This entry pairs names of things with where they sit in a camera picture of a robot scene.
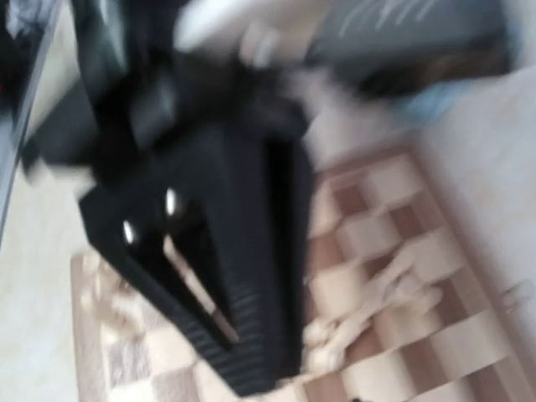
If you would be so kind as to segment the wooden chess board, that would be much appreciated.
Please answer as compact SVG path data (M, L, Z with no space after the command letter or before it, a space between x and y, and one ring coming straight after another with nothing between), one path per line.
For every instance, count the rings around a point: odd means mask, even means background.
M257 401L532 401L526 374L469 256L406 150L356 158L322 175L306 280L308 320L361 306L399 251L436 289L429 311L375 313L330 374L303 374ZM86 307L90 273L71 263L75 362L82 401L235 401L188 341L142 300L145 329L117 336Z

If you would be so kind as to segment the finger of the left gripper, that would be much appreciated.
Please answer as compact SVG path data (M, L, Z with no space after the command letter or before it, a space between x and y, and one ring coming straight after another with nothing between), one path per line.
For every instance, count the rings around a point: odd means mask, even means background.
M261 265L242 238L189 201L168 215L157 198L84 196L90 244L171 321L239 396L274 389L276 351ZM169 236L218 309L207 312L164 253Z
M299 140L209 140L204 209L239 341L236 373L291 377L302 359L313 172Z

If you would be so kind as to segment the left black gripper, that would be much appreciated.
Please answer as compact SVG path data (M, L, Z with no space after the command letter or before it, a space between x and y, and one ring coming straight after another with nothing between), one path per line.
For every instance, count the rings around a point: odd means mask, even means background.
M277 73L160 77L131 105L134 163L81 202L90 243L115 268L302 268L313 188L302 107Z

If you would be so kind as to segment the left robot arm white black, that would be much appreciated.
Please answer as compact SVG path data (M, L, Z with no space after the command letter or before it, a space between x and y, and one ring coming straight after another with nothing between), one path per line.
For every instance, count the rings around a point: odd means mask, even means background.
M306 118L279 87L292 68L328 67L371 99L513 68L499 1L339 1L310 28L247 19L238 8L207 39L244 25L224 87L200 116L146 113L154 139L137 165L96 184L80 212L104 259L92 296L128 318L140 292L240 396L275 388L303 363L334 370L369 319L392 306L432 309L441 292L400 251L360 307L304 323L303 276L313 190Z

